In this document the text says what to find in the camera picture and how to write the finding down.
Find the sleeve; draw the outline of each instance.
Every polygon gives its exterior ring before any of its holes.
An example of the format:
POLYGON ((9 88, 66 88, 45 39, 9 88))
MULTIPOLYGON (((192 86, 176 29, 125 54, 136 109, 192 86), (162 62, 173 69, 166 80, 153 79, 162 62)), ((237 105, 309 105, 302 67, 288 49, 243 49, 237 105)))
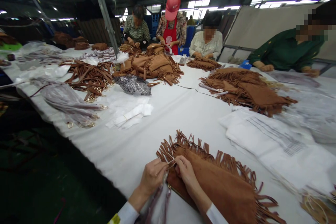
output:
POLYGON ((215 60, 220 55, 222 48, 223 48, 223 35, 220 32, 220 34, 217 37, 215 51, 213 52, 213 57, 215 58, 215 60))
POLYGON ((228 222, 213 203, 208 209, 206 215, 212 224, 228 224, 228 222))
POLYGON ((274 43, 281 37, 281 33, 275 35, 273 38, 268 40, 265 44, 263 44, 258 49, 251 52, 251 54, 247 57, 250 64, 253 64, 256 61, 263 61, 263 57, 265 56, 265 53, 270 50, 274 43))
POLYGON ((194 54, 195 52, 195 41, 197 40, 198 37, 198 33, 195 34, 195 36, 193 37, 191 43, 190 43, 190 47, 189 47, 189 55, 190 57, 194 54))
POLYGON ((139 213, 127 201, 118 213, 109 221, 108 224, 134 224, 139 213))
POLYGON ((186 38, 187 38, 187 21, 186 19, 183 17, 181 19, 181 31, 180 31, 180 36, 178 38, 178 41, 181 45, 184 45, 186 43, 186 38))
POLYGON ((311 67, 313 62, 314 62, 314 58, 318 55, 318 53, 320 52, 320 48, 323 45, 324 41, 321 41, 320 43, 318 43, 317 45, 315 45, 313 48, 311 48, 305 55, 303 55, 293 66, 293 69, 296 72, 301 72, 301 69, 303 67, 311 67))
POLYGON ((161 16, 159 25, 158 25, 157 30, 156 30, 156 35, 155 35, 156 38, 157 38, 159 35, 161 35, 161 36, 163 37, 163 34, 162 34, 162 26, 163 26, 163 23, 164 23, 163 19, 164 19, 164 17, 161 16))
POLYGON ((127 17, 125 21, 125 25, 124 25, 124 31, 123 31, 123 36, 125 40, 127 40, 128 37, 130 36, 129 28, 130 28, 130 19, 127 17))

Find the green patterned shirt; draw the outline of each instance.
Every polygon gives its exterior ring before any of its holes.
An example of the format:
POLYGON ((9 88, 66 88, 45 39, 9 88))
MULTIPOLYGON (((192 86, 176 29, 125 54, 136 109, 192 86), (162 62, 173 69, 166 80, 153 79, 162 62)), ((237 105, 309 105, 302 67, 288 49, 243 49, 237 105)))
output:
POLYGON ((149 41, 151 39, 147 23, 143 20, 141 26, 136 28, 134 25, 133 15, 129 15, 126 18, 124 34, 125 33, 127 33, 134 42, 140 42, 143 40, 149 41))

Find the white blouse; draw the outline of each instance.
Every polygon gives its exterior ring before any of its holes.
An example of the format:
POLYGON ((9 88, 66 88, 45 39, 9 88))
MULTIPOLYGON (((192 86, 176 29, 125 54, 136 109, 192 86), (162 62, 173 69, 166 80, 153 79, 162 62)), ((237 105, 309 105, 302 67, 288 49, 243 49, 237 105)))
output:
POLYGON ((189 54, 191 56, 197 51, 202 54, 202 57, 204 57, 207 54, 212 53, 213 57, 216 59, 220 55, 222 47, 223 35, 220 31, 216 31, 212 40, 207 44, 204 42, 204 31, 199 31, 195 34, 191 41, 189 54))

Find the gray patterned cloth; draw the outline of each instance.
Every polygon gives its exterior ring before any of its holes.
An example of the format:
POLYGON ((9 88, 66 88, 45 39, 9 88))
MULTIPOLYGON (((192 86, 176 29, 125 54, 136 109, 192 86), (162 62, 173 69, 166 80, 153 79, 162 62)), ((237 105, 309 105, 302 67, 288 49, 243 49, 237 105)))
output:
POLYGON ((152 95, 152 88, 148 87, 148 81, 143 80, 139 76, 135 75, 125 75, 114 77, 113 80, 118 84, 126 93, 135 94, 140 93, 141 95, 152 95))

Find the green shirt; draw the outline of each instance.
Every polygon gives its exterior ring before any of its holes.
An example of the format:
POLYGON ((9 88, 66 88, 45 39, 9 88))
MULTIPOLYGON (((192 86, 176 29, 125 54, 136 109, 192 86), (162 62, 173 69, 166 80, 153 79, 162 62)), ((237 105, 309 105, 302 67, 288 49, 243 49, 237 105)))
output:
POLYGON ((323 36, 313 36, 311 41, 300 44, 295 40, 296 28, 278 33, 248 56, 250 64, 261 61, 273 65, 275 70, 289 71, 301 69, 313 64, 324 43, 323 36))
POLYGON ((143 20, 141 26, 136 28, 134 25, 133 15, 129 15, 126 18, 125 27, 124 27, 124 34, 133 39, 134 42, 140 42, 142 40, 149 41, 151 36, 149 35, 149 29, 147 23, 143 20))

